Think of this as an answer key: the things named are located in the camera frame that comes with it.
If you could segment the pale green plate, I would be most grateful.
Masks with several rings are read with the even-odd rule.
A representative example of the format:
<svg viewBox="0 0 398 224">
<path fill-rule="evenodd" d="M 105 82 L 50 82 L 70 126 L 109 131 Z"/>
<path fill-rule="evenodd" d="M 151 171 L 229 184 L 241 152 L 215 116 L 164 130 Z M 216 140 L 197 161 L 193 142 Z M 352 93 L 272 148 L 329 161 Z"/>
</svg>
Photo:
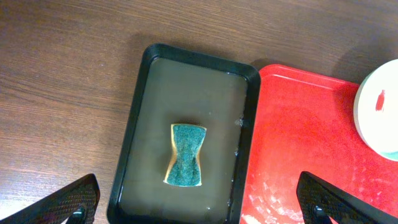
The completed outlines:
<svg viewBox="0 0 398 224">
<path fill-rule="evenodd" d="M 397 161 L 397 60 L 372 71 L 354 98 L 353 117 L 361 139 L 380 156 Z"/>
</svg>

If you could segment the green yellow sponge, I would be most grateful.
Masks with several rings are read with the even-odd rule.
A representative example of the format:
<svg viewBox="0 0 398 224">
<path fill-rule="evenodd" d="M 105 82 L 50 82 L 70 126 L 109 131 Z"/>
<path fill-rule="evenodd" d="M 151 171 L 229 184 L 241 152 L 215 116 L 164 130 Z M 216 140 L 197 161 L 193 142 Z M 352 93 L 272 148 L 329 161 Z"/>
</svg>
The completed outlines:
<svg viewBox="0 0 398 224">
<path fill-rule="evenodd" d="M 172 157 L 164 183 L 177 187 L 201 186 L 200 151 L 206 128 L 193 124 L 172 124 Z"/>
</svg>

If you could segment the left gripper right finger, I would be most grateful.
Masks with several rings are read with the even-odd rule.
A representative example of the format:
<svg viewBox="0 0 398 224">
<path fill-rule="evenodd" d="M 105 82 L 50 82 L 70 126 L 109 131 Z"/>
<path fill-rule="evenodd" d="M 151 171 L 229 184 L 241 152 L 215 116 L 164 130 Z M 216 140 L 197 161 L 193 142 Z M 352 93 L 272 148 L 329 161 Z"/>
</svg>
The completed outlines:
<svg viewBox="0 0 398 224">
<path fill-rule="evenodd" d="M 296 195 L 306 224 L 397 223 L 396 217 L 307 171 L 300 174 Z"/>
</svg>

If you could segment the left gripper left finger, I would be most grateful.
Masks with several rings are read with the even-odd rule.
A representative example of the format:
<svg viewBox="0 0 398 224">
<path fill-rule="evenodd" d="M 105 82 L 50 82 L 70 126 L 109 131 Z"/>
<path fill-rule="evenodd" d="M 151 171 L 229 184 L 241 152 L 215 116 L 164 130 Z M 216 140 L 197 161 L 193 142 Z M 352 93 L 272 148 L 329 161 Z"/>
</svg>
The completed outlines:
<svg viewBox="0 0 398 224">
<path fill-rule="evenodd" d="M 100 200 L 96 176 L 87 174 L 36 203 L 1 220 L 5 223 L 92 224 Z"/>
</svg>

